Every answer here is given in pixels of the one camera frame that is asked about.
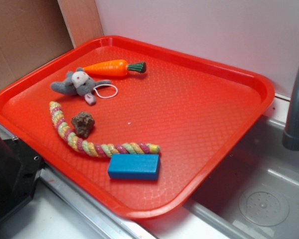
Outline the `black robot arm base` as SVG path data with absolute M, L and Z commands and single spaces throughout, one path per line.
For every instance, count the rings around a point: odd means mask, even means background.
M 0 223 L 34 197 L 43 159 L 22 139 L 0 137 Z

